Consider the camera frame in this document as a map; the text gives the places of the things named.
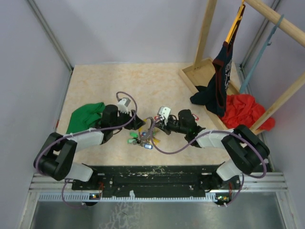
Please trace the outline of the large metal keyring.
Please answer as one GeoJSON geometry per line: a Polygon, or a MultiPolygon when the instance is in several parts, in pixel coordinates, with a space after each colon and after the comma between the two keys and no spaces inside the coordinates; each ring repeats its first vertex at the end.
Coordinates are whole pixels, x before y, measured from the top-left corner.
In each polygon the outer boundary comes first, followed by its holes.
{"type": "Polygon", "coordinates": [[[150,116],[150,117],[147,117],[146,119],[144,119],[144,121],[146,122],[146,124],[148,121],[150,121],[150,125],[149,125],[148,129],[144,130],[143,126],[139,129],[139,137],[140,137],[140,140],[142,140],[142,141],[146,141],[146,140],[150,139],[151,133],[153,130],[154,118],[150,116]]]}

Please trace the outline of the bunch of tagged keys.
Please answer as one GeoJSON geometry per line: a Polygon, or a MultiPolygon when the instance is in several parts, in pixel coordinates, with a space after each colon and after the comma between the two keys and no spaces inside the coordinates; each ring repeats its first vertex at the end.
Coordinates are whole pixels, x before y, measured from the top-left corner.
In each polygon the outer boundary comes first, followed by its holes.
{"type": "Polygon", "coordinates": [[[153,144],[152,141],[150,139],[150,137],[148,137],[147,139],[144,139],[144,136],[147,134],[148,132],[140,132],[140,135],[134,131],[131,131],[129,133],[130,138],[127,139],[127,144],[129,145],[134,145],[134,146],[141,146],[145,149],[153,149],[153,144]]]}

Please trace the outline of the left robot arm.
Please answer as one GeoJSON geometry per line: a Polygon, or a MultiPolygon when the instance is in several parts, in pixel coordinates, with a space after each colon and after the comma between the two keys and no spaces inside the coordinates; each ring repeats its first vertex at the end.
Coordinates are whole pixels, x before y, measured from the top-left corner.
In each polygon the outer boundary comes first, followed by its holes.
{"type": "Polygon", "coordinates": [[[74,163],[75,154],[107,143],[113,137],[114,130],[138,130],[144,124],[136,110],[123,112],[116,105],[107,105],[93,127],[69,135],[51,133],[34,159],[33,166],[37,172],[54,180],[78,180],[87,188],[94,189],[99,184],[99,177],[93,174],[91,167],[74,163]]]}

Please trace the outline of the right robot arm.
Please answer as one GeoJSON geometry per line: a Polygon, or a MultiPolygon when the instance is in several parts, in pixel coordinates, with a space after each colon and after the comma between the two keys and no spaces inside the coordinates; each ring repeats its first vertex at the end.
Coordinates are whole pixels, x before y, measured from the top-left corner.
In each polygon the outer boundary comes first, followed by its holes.
{"type": "Polygon", "coordinates": [[[151,123],[148,136],[153,135],[156,127],[167,135],[171,132],[184,134],[187,146],[226,150],[230,159],[222,163],[213,176],[213,184],[219,189],[225,188],[234,176],[255,177],[252,173],[258,166],[263,167],[263,173],[257,179],[264,178],[267,173],[265,159],[270,150],[245,125],[229,130],[209,130],[197,124],[189,109],[181,110],[175,117],[171,115],[170,108],[161,107],[157,118],[151,123]]]}

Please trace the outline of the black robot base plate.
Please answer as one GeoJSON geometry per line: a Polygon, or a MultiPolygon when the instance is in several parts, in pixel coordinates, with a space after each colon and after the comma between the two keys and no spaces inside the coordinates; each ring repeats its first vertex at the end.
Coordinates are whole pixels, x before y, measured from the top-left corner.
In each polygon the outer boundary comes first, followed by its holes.
{"type": "Polygon", "coordinates": [[[93,176],[88,182],[73,181],[73,190],[107,190],[121,187],[194,187],[195,193],[212,189],[236,187],[239,176],[228,181],[215,177],[217,165],[207,166],[92,166],[93,176]]]}

